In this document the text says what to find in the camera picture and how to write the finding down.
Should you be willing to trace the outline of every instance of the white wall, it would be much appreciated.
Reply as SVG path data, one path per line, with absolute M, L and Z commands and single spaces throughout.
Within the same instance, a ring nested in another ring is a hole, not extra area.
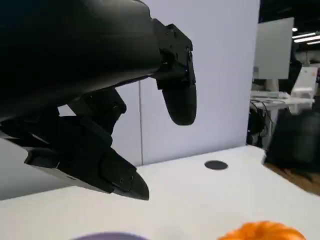
M 112 147 L 125 159 L 138 166 L 141 158 L 141 131 L 139 109 L 139 84 L 117 88 L 127 112 L 113 130 Z M 60 108 L 63 115 L 72 115 L 68 107 Z M 24 164 L 27 152 L 6 140 L 0 139 L 0 200 L 14 198 L 65 187 L 68 184 L 54 176 Z
M 175 125 L 156 81 L 141 84 L 143 163 L 244 145 L 249 115 L 258 0 L 145 0 L 151 16 L 193 42 L 197 118 Z

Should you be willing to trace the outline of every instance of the robotic hand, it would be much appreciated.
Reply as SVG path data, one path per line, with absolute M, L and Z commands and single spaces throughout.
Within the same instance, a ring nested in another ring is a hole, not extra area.
M 11 0 L 0 7 L 0 133 L 25 163 L 72 184 L 148 200 L 112 148 L 126 105 L 115 87 L 156 79 L 171 119 L 191 125 L 193 45 L 139 0 Z M 76 116 L 59 116 L 68 104 Z

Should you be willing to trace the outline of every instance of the orange pumpkin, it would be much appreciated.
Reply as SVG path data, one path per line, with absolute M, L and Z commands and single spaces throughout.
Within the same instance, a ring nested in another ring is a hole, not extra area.
M 261 221 L 246 223 L 218 240 L 306 240 L 297 230 L 281 223 Z

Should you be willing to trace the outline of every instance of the table surface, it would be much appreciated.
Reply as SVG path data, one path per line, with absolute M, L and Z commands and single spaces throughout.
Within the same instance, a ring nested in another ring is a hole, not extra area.
M 149 240 L 215 240 L 247 222 L 275 221 L 320 239 L 320 197 L 304 192 L 261 162 L 253 146 L 138 168 L 150 188 L 142 201 L 79 187 L 0 202 L 2 240 L 71 240 L 129 232 Z M 222 171 L 209 160 L 228 164 Z
M 251 97 L 250 100 L 264 102 L 268 111 L 286 109 L 293 105 L 313 104 L 315 102 L 314 99 L 299 97 L 289 97 L 284 99 Z M 265 109 L 265 106 L 261 102 L 254 102 L 254 104 L 259 109 Z

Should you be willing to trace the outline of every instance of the black cable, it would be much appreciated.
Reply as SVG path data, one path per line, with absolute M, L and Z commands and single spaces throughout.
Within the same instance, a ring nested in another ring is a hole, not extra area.
M 261 103 L 261 104 L 263 105 L 263 107 L 264 107 L 264 109 L 265 109 L 265 113 L 266 113 L 266 115 L 267 115 L 267 117 L 269 118 L 270 123 L 271 123 L 271 134 L 273 134 L 274 122 L 272 121 L 272 118 L 271 118 L 271 116 L 270 116 L 270 114 L 269 114 L 269 111 L 268 111 L 268 109 L 267 109 L 267 106 L 266 106 L 266 104 L 265 104 L 265 103 L 268 103 L 268 102 L 266 102 L 266 101 L 261 101 L 261 100 L 257 100 L 257 99 L 253 99 L 253 100 L 251 100 L 251 102 L 252 102 L 252 101 L 257 102 L 257 103 Z
M 256 113 L 258 114 L 259 118 L 262 120 L 263 122 L 263 130 L 259 133 L 259 137 L 261 138 L 264 138 L 268 135 L 268 132 L 269 132 L 269 127 L 268 125 L 266 124 L 266 121 L 265 121 L 265 116 L 261 115 L 259 108 L 257 107 L 257 105 L 251 100 L 250 103 L 255 107 L 255 110 L 256 110 Z

